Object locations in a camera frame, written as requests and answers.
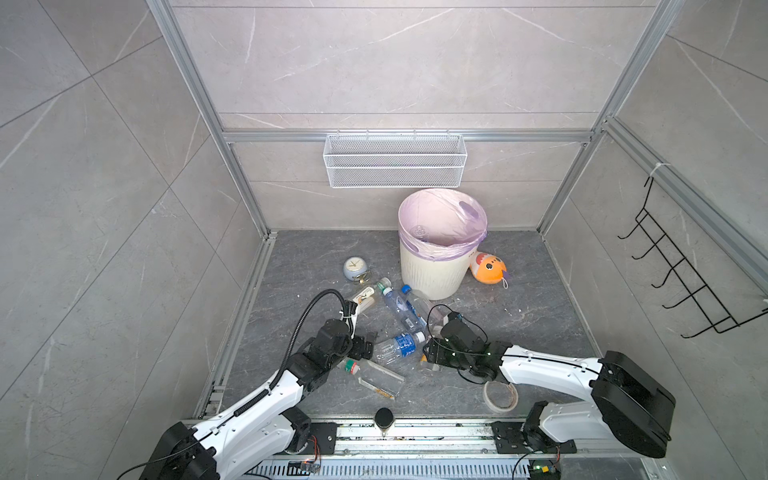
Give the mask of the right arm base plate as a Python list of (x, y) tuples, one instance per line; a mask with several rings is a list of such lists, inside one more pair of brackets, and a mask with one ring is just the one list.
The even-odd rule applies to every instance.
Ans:
[(490, 424), (492, 437), (499, 454), (575, 454), (574, 440), (557, 442), (539, 427), (527, 426), (524, 422), (495, 421)]

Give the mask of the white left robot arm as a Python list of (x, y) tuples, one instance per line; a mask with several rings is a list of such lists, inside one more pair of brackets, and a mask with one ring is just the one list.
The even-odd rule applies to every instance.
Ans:
[(344, 320), (330, 319), (263, 385), (227, 410), (187, 426), (166, 430), (141, 479), (237, 479), (274, 454), (300, 452), (311, 420), (298, 404), (317, 390), (346, 359), (367, 359), (373, 343), (350, 333)]

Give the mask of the clear bottle red green cap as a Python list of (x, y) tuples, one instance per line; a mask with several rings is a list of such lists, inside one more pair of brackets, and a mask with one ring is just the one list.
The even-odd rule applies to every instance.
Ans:
[(405, 384), (401, 375), (367, 359), (346, 358), (338, 368), (354, 376), (361, 386), (390, 400), (397, 398)]

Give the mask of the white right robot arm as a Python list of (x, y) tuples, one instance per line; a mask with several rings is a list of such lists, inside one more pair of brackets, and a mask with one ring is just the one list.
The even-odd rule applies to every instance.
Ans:
[(604, 440), (665, 457), (676, 399), (627, 355), (565, 357), (491, 341), (456, 311), (428, 318), (426, 330), (423, 357), (431, 364), (467, 372), (473, 383), (528, 385), (572, 397), (564, 404), (534, 403), (518, 433), (528, 451), (565, 452), (579, 440)]

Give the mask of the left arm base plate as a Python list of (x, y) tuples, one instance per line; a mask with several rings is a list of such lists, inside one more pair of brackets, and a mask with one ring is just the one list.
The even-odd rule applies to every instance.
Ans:
[(321, 456), (332, 455), (336, 448), (338, 427), (334, 422), (311, 423), (300, 427), (285, 452), (314, 456), (318, 450)]

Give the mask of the blue label bottle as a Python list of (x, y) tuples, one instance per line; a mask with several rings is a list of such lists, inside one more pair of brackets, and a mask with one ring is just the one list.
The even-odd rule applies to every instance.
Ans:
[(402, 333), (374, 346), (373, 361), (380, 365), (391, 365), (412, 356), (425, 342), (423, 332)]

